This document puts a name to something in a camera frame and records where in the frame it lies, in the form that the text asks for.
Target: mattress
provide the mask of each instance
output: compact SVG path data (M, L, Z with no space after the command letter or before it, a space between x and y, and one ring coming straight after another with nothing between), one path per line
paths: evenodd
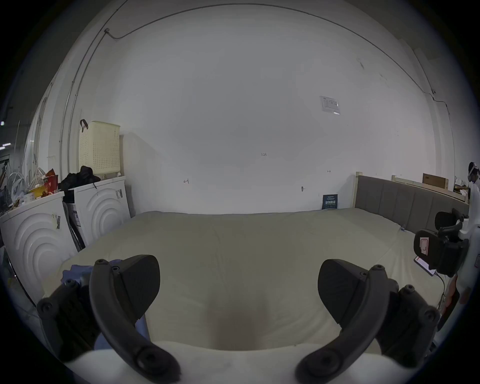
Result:
M317 290L320 266L343 259L385 266L436 306L437 276L414 263L414 234L349 208L251 215L147 212L65 261L43 281L46 295L72 264L152 254L160 290L146 312L152 341L222 350L325 345L340 331ZM372 345L369 352L378 352Z

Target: perforated basket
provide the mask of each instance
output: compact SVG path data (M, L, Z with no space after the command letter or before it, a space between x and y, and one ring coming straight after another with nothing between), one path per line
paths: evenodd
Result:
M78 141L78 164L93 170L94 175L120 172L120 126L82 120Z

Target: phone screen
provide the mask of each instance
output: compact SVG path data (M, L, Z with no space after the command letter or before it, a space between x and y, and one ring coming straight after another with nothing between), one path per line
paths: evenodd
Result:
M436 269L428 269L428 263L425 260L419 258L418 256L414 259L414 261L419 266L421 266L430 276L433 276L437 271Z

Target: bed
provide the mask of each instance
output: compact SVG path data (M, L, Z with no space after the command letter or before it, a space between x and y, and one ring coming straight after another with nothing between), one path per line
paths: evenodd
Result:
M220 350L325 345L340 331L317 291L320 266L343 259L385 266L400 287L413 284L431 305L439 277L414 263L414 233L438 211L468 206L389 180L357 176L353 208L251 215L146 212L65 261L44 280L45 294L71 265L152 254L160 291L146 312L150 338ZM371 345L370 352L379 352Z

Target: barcode sticker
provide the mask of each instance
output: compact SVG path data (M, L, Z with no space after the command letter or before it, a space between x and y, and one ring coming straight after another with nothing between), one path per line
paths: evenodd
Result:
M60 217L59 215L52 213L52 222L53 222L53 227L56 229L60 229Z
M73 217L74 217L74 219L75 219L75 225L76 225L77 227L81 227L81 225L80 225L80 219L78 218L78 213L77 213L77 211L72 211L72 213L73 213Z

